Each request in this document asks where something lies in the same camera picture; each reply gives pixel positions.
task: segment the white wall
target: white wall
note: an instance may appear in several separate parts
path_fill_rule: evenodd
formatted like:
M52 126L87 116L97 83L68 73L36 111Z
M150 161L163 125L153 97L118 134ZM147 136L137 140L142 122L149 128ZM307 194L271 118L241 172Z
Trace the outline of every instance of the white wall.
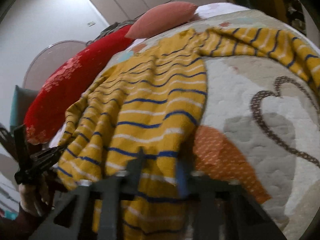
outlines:
M89 27L87 23L91 21L96 24ZM0 122L9 127L14 86L22 85L30 63L39 52L58 41L87 42L108 25L89 0L17 0L0 24ZM0 154L7 155L2 147ZM3 157L0 187L19 200L11 182L17 165ZM1 193L0 201L13 209L18 207Z

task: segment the teal pillow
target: teal pillow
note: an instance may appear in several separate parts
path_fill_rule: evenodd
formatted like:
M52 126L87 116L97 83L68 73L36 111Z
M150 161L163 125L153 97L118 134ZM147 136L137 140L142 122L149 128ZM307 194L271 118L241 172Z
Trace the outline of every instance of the teal pillow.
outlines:
M23 124L24 116L37 95L38 91L15 86L10 113L10 132L12 134L16 127Z

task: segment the round headboard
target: round headboard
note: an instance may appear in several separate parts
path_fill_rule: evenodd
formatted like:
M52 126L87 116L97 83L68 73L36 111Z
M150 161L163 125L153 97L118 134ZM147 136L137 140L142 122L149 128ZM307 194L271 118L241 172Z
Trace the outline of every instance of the round headboard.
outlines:
M22 87L40 90L53 72L85 47L83 41L60 41L50 45L32 61L24 77Z

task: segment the red pillow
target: red pillow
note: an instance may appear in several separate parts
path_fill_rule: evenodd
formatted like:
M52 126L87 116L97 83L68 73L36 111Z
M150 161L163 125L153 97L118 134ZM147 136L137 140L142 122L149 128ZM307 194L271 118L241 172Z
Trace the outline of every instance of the red pillow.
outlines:
M111 57L133 42L124 37L131 26L90 44L47 79L24 119L29 143L46 143L57 133L67 108L80 98Z

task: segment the heart pattern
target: heart pattern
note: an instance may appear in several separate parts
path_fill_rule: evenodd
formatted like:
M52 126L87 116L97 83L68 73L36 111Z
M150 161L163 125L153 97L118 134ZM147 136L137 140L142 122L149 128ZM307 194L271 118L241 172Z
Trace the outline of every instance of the heart pattern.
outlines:
M274 83L275 92L262 90L262 91L259 91L258 93L256 93L252 97L251 103L250 103L250 109L253 114L253 118L254 118L255 122L257 123L257 125L261 128L263 133L266 136L268 136L271 140L273 140L277 145L284 148L289 153L296 155L297 157L303 158L303 159L307 160L308 162L314 163L318 168L320 168L320 162L316 158L310 156L306 152L300 152L297 149L292 148L289 145L287 145L281 138L279 138L278 135L276 135L268 127L268 125L266 124L266 122L263 119L263 114L261 111L262 100L264 98L270 97L270 96L281 97L280 86L284 83L291 83L291 84L295 85L299 90L301 90L306 95L306 97L310 100L311 104L315 107L317 115L318 115L318 120L319 120L319 110L318 110L316 104L314 103L312 97L310 96L310 94L307 92L307 90L301 84L299 84L294 79L289 78L287 76L281 76L281 77L276 78L275 83Z

